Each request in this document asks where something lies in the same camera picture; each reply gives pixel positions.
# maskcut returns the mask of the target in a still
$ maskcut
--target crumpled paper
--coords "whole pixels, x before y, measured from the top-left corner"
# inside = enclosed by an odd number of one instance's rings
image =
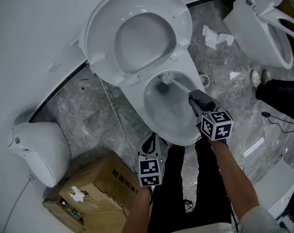
[[[75,192],[75,194],[69,194],[74,201],[76,202],[83,202],[83,197],[85,196],[84,193],[79,190],[76,186],[73,186],[71,189],[73,189],[73,191]]]
[[[206,25],[203,25],[202,35],[205,36],[204,44],[212,49],[216,49],[216,45],[224,41],[226,41],[228,46],[231,46],[234,41],[233,35],[226,33],[217,34]]]

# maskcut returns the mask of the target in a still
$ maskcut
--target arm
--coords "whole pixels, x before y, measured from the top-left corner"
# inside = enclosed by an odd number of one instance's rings
[[[141,187],[122,233],[147,233],[149,223],[150,192],[147,187]]]
[[[259,205],[255,189],[223,142],[211,142],[211,146],[235,214],[241,220],[247,212]]]

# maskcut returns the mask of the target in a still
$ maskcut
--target cardboard box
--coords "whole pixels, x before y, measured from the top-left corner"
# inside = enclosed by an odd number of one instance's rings
[[[127,220],[124,211],[95,212],[83,215],[88,233],[121,233]]]
[[[83,202],[70,196],[74,193],[72,186],[85,194]],[[139,186],[136,174],[112,153],[80,169],[65,182],[59,194],[82,215],[118,211],[127,214]]]
[[[59,195],[62,186],[57,186],[42,202],[49,212],[58,219],[61,223],[67,226],[75,233],[86,233],[84,223],[75,218],[66,208],[61,204],[63,198]]]

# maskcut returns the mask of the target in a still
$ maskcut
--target shoe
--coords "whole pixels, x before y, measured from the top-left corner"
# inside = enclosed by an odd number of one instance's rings
[[[268,70],[263,70],[262,78],[261,78],[262,84],[265,85],[270,80],[271,80],[270,72]]]
[[[260,76],[259,76],[259,74],[258,74],[258,72],[256,70],[252,70],[250,72],[250,83],[251,83],[252,88],[253,88],[254,96],[256,97],[256,91],[258,89],[258,86],[261,83]]]

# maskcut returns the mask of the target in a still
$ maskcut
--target black pants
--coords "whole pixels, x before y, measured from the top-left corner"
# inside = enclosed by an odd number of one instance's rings
[[[153,193],[149,233],[170,233],[187,228],[225,222],[231,223],[231,209],[216,156],[209,143],[196,143],[199,164],[196,206],[186,216],[182,194],[181,168],[185,148],[172,146],[168,151],[162,185]]]
[[[256,98],[294,119],[294,81],[270,80],[259,85]]]

